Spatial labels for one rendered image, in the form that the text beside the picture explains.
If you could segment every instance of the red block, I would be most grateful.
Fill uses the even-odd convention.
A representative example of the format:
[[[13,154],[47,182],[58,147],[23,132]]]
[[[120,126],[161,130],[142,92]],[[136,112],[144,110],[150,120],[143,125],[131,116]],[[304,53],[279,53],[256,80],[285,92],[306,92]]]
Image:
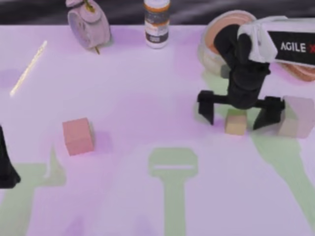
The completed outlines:
[[[63,136],[70,156],[94,150],[89,121],[87,118],[64,122]]]

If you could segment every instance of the tabletop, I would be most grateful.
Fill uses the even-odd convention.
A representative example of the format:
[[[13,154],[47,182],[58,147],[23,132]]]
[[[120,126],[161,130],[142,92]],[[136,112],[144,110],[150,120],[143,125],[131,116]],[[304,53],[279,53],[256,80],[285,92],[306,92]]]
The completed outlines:
[[[154,50],[143,26],[114,26],[98,55],[68,26],[0,27],[0,123],[22,178],[0,190],[1,236],[312,235],[315,132],[231,136],[225,105],[214,126],[205,122],[198,93],[224,94],[227,80],[198,60],[204,28],[172,26],[168,45]],[[271,70],[261,97],[315,98],[314,83]],[[69,156],[62,123],[77,118],[88,118],[95,150]]]

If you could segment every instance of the white bottle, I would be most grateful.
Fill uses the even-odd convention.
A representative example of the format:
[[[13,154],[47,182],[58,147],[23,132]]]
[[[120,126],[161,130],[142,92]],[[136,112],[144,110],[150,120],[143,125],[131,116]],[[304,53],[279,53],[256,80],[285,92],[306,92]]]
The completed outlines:
[[[168,42],[170,0],[144,0],[145,37],[151,48],[163,48]]]

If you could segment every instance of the alarm clock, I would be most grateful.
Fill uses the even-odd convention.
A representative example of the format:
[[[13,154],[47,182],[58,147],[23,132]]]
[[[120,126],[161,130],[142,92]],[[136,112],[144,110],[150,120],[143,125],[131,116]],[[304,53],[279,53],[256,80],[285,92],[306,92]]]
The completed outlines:
[[[85,48],[91,49],[108,43],[111,38],[110,27],[105,13],[93,0],[66,0],[68,23],[77,39]]]

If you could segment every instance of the robotic arm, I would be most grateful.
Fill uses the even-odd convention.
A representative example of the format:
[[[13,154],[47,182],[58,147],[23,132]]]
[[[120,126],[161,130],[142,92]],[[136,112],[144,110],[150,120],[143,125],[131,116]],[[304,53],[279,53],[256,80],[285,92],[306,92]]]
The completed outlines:
[[[244,25],[229,25],[216,36],[214,45],[230,67],[227,95],[203,90],[198,95],[199,113],[214,123],[214,104],[261,111],[253,129],[280,122],[284,101],[267,96],[258,99],[269,63],[285,62],[315,67],[315,18],[267,17]]]

